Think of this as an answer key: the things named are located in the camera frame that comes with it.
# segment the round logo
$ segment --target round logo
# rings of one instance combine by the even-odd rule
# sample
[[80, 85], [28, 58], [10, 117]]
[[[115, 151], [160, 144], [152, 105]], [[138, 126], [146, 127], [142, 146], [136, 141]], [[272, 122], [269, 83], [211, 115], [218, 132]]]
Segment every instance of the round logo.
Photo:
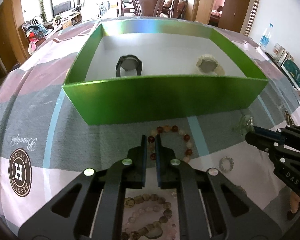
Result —
[[288, 113], [287, 110], [284, 112], [284, 117], [286, 119], [287, 124], [294, 125], [294, 120], [292, 119], [291, 115]]
[[25, 197], [31, 188], [32, 169], [29, 155], [24, 149], [15, 150], [9, 159], [9, 179], [14, 192]]

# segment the green box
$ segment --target green box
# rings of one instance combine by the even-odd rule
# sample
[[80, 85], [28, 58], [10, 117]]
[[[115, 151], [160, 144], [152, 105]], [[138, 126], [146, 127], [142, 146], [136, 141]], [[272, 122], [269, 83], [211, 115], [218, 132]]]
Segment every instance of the green box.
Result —
[[[139, 76], [85, 82], [91, 60], [104, 36], [170, 33], [209, 38], [242, 70], [231, 76]], [[77, 55], [63, 85], [88, 125], [133, 123], [247, 108], [267, 85], [255, 63], [213, 28], [191, 22], [132, 19], [102, 22]]]

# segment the blue stripe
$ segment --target blue stripe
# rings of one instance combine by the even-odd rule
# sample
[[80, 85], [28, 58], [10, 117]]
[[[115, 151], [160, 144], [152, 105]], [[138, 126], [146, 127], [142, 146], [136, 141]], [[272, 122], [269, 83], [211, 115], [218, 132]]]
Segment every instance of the blue stripe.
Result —
[[61, 88], [60, 94], [58, 96], [56, 105], [54, 107], [50, 126], [48, 130], [48, 136], [47, 136], [47, 142], [46, 142], [46, 148], [44, 150], [44, 156], [43, 156], [43, 167], [49, 169], [50, 168], [50, 159], [51, 159], [51, 149], [52, 149], [52, 141], [53, 141], [53, 135], [54, 131], [56, 129], [57, 120], [59, 117], [60, 109], [62, 106], [63, 99], [65, 98], [65, 92], [63, 88]]
[[187, 117], [187, 119], [199, 156], [209, 155], [209, 149], [203, 136], [198, 118], [196, 116], [190, 116]]
[[269, 117], [269, 119], [270, 119], [272, 125], [275, 127], [275, 123], [274, 123], [274, 121], [273, 121], [273, 119], [272, 119], [272, 117], [271, 117], [271, 114], [270, 114], [268, 108], [266, 107], [266, 104], [265, 104], [264, 101], [262, 100], [261, 96], [258, 96], [258, 99], [259, 99], [260, 103], [262, 104], [264, 110], [266, 111], [266, 113], [267, 113], [267, 115], [268, 115], [268, 117]]

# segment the open box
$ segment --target open box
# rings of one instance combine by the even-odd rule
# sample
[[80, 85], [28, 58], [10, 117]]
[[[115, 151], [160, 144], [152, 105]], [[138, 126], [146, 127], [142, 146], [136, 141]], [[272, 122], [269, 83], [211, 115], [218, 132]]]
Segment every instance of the open box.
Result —
[[[127, 54], [143, 62], [142, 75], [115, 78], [117, 61]], [[203, 54], [215, 56], [226, 76], [196, 74]], [[100, 125], [247, 108], [267, 82], [255, 63], [213, 28], [150, 18], [101, 22], [63, 89], [88, 125]]]

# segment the silver screw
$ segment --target silver screw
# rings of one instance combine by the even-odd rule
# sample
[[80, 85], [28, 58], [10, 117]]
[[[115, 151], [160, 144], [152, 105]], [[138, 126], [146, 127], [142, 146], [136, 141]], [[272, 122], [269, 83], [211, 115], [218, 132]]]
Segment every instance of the silver screw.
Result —
[[216, 176], [219, 174], [219, 171], [215, 168], [212, 168], [212, 169], [209, 169], [209, 174], [212, 175], [212, 176]]
[[131, 165], [132, 164], [132, 159], [123, 159], [122, 160], [122, 164], [123, 165]]
[[83, 174], [86, 176], [91, 176], [91, 175], [93, 175], [93, 173], [94, 173], [94, 169], [91, 169], [91, 168], [85, 169], [83, 172]]
[[178, 159], [172, 159], [172, 160], [170, 161], [170, 163], [171, 163], [171, 165], [173, 165], [173, 166], [178, 166], [178, 165], [180, 165], [181, 161], [178, 160]]

